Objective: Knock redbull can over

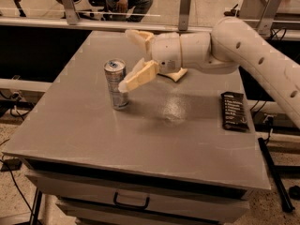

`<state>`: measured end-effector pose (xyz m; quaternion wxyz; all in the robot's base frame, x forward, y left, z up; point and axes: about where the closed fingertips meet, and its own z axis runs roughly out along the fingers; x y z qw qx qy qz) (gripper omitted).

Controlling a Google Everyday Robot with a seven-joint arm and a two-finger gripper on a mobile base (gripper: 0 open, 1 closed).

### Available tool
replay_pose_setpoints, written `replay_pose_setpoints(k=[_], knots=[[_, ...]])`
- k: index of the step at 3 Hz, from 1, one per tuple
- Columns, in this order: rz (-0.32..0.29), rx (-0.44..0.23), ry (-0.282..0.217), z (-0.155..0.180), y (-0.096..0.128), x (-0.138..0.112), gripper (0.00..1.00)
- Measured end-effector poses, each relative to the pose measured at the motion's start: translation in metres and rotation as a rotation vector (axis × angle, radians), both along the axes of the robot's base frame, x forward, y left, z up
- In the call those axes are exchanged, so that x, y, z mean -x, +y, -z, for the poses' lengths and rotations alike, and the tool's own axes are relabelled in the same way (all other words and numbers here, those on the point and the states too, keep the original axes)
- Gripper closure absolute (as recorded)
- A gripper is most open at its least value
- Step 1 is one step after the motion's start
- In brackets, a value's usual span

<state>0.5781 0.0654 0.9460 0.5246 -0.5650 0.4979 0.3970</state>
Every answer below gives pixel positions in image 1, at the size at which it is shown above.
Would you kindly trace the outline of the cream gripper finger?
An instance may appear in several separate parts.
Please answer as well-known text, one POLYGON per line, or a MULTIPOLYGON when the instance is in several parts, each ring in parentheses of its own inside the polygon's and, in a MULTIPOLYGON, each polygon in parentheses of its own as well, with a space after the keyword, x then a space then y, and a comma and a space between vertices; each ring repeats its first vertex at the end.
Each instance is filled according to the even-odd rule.
POLYGON ((143 58, 134 66, 129 74, 119 83, 118 90, 121 93, 132 91, 154 80, 159 72, 156 61, 145 61, 143 58))
POLYGON ((139 46, 144 52, 151 52, 151 43, 155 38, 153 33, 140 30, 126 30, 125 35, 131 42, 139 46))

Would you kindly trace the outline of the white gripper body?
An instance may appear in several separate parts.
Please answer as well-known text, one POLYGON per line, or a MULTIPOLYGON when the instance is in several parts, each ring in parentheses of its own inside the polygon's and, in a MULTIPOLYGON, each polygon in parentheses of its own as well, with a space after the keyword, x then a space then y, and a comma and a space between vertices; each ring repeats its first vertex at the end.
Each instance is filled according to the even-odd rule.
POLYGON ((181 68, 201 68, 208 63, 211 52, 209 33, 167 33, 156 36, 151 44, 151 58, 162 74, 181 68))

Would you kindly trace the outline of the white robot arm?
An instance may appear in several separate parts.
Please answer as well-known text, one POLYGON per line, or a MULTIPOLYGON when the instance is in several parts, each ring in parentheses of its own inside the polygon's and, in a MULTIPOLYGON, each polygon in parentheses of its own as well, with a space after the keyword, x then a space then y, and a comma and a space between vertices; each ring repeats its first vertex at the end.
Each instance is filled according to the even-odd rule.
POLYGON ((122 93, 151 82, 158 74, 184 68, 202 72, 246 70, 300 127, 300 67, 266 42, 244 21, 221 19, 209 32, 192 34, 127 30, 125 35, 150 57, 140 60, 118 85, 122 93))

